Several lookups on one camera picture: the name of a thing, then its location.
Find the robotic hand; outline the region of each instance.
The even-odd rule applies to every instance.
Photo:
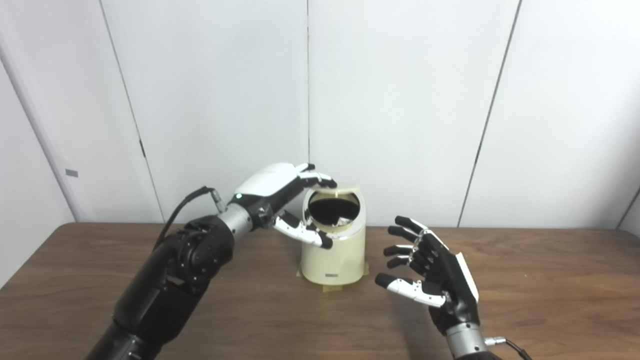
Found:
[[[531,360],[524,350],[505,338],[483,338],[477,309],[478,290],[462,254],[451,254],[433,231],[413,219],[398,216],[396,224],[400,226],[390,226],[389,234],[413,244],[386,248],[385,256],[396,255],[387,267],[408,265],[425,280],[400,279],[380,273],[376,284],[428,305],[431,319],[447,338],[454,359],[500,360],[487,346],[507,343],[520,357]]]
[[[116,303],[111,326],[86,360],[153,360],[178,336],[211,279],[232,259],[235,241],[250,231],[274,227],[330,249],[326,233],[283,210],[305,188],[337,186],[331,177],[309,172],[313,169],[312,164],[270,165],[240,185],[228,204],[213,188],[189,194],[165,224],[151,256]],[[194,219],[166,235],[180,210],[207,193],[219,214]]]

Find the black cable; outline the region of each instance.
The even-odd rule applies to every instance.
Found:
[[[526,352],[523,348],[520,348],[518,345],[516,345],[515,343],[513,343],[511,340],[509,340],[509,339],[505,339],[504,341],[505,341],[505,343],[506,343],[507,345],[509,345],[513,350],[516,350],[516,351],[518,352],[518,355],[520,355],[520,357],[521,357],[522,359],[524,359],[524,360],[533,360],[533,359],[531,359],[531,356],[529,356],[529,355],[527,354],[527,352]]]
[[[204,195],[206,193],[211,193],[214,191],[214,188],[208,188],[206,186],[203,186],[201,188],[199,188],[198,190],[190,193],[189,195],[187,195],[184,200],[178,204],[178,206],[176,206],[175,210],[173,210],[173,213],[171,214],[171,216],[169,217],[169,220],[166,221],[166,224],[164,225],[162,231],[160,232],[160,235],[158,236],[158,239],[156,240],[156,244],[154,245],[154,249],[156,247],[158,247],[158,245],[160,245],[160,243],[162,242],[162,240],[164,239],[164,236],[166,235],[166,232],[169,230],[169,227],[171,226],[171,224],[173,224],[173,221],[175,220],[175,217],[178,216],[178,214],[180,213],[180,210],[182,210],[182,208],[188,204],[190,201],[192,201],[193,199]]]

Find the black fingertip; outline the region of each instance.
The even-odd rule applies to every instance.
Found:
[[[396,216],[396,224],[404,226],[416,234],[419,234],[422,231],[422,227],[408,217]]]
[[[384,256],[396,255],[396,246],[385,247],[385,249],[382,250],[382,254],[384,254]]]
[[[395,226],[395,225],[391,225],[388,229],[387,232],[389,233],[389,235],[393,235],[393,236],[402,236],[404,235],[404,233],[406,232],[402,227],[400,226]]]
[[[387,268],[393,269],[399,267],[400,265],[406,265],[407,261],[407,259],[403,258],[393,258],[387,261]]]
[[[396,280],[397,280],[397,277],[381,272],[380,274],[376,275],[375,281],[376,281],[376,284],[386,289],[388,288],[389,284],[391,284]]]
[[[396,216],[396,224],[404,227],[409,227],[413,222],[408,217]]]
[[[415,242],[415,240],[418,238],[415,234],[412,234],[401,226],[392,225],[387,229],[387,231],[393,236],[401,236],[410,242]]]
[[[322,241],[322,245],[320,245],[323,249],[330,249],[333,247],[333,240],[327,237],[326,232],[318,231],[318,235],[320,235],[320,240]]]

